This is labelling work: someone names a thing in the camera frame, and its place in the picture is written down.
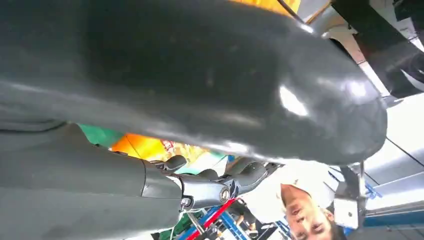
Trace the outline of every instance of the blue metal bar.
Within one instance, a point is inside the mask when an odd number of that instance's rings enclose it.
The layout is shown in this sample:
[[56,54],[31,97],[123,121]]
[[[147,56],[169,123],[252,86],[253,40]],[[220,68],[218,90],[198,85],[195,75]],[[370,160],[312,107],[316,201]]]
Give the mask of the blue metal bar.
[[364,227],[380,227],[394,225],[424,224],[424,209],[381,216],[368,216]]
[[343,233],[345,236],[348,236],[349,234],[351,234],[354,231],[354,229],[352,228],[348,228],[348,227],[343,227]]
[[367,196],[369,195],[370,199],[375,199],[376,197],[382,198],[383,195],[381,195],[378,191],[376,191],[371,185],[368,183],[365,183],[365,187],[368,190]]
[[[200,224],[204,224],[214,213],[216,213],[220,209],[220,206],[214,206],[207,213],[199,219]],[[181,235],[178,240],[186,240],[190,235],[192,235],[196,231],[194,226],[190,227],[189,230],[185,231],[183,235]]]
[[290,228],[286,224],[284,224],[282,221],[276,221],[275,224],[277,227],[287,236],[290,238]]
[[234,219],[228,214],[228,212],[223,212],[219,218],[222,220],[224,226],[232,233],[232,235],[237,240],[248,240],[248,238],[243,235],[243,230],[241,230],[239,226],[235,224]]

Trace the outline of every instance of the orange fabric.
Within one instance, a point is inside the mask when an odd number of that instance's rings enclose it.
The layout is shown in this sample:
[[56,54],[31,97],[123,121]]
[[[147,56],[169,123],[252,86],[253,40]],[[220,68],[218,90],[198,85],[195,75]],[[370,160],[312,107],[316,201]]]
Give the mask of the orange fabric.
[[128,156],[147,161],[166,161],[172,156],[182,155],[194,162],[207,150],[198,146],[127,133],[111,147],[112,151],[127,153]]
[[[290,16],[290,14],[284,9],[283,6],[277,0],[233,0],[234,2],[253,5],[258,8],[266,9],[269,11],[273,11],[276,13],[280,13],[286,16]],[[301,4],[301,0],[284,0],[284,2],[295,12],[297,13],[299,10],[299,5]]]

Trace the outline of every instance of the green fabric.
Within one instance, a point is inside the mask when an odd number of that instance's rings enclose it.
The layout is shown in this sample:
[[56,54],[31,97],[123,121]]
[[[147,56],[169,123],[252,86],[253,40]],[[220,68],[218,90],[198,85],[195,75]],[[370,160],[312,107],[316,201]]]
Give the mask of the green fabric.
[[103,128],[98,126],[91,126],[91,125],[85,125],[85,124],[78,124],[79,127],[84,132],[85,136],[87,137],[88,141],[92,144],[99,144],[101,146],[109,148],[114,143],[119,141],[124,134]]

